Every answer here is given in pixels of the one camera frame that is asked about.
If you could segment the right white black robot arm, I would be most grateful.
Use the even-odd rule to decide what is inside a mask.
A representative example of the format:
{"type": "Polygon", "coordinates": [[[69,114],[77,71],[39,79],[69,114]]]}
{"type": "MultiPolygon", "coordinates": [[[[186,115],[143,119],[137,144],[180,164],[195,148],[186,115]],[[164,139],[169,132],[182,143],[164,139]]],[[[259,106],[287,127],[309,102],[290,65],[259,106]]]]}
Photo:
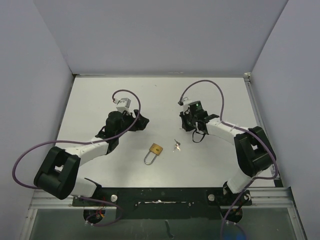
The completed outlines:
{"type": "Polygon", "coordinates": [[[179,116],[186,132],[215,136],[235,147],[238,170],[223,184],[222,192],[227,204],[235,204],[241,198],[240,192],[274,163],[270,156],[274,152],[264,130],[259,126],[242,128],[223,122],[219,115],[208,114],[199,100],[185,97],[178,104],[182,106],[179,116]]]}

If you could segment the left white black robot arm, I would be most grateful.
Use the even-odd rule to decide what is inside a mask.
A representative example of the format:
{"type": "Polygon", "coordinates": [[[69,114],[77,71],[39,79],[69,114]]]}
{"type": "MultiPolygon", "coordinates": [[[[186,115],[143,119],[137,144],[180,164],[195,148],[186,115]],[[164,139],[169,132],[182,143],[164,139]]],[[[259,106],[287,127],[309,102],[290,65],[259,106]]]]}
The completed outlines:
{"type": "Polygon", "coordinates": [[[143,131],[150,120],[135,109],[131,113],[112,111],[108,114],[105,126],[101,128],[89,144],[75,147],[52,147],[45,156],[33,183],[39,189],[63,200],[68,196],[81,196],[88,204],[100,203],[102,193],[100,184],[78,176],[81,165],[111,153],[119,144],[119,134],[128,129],[130,132],[143,131]]]}

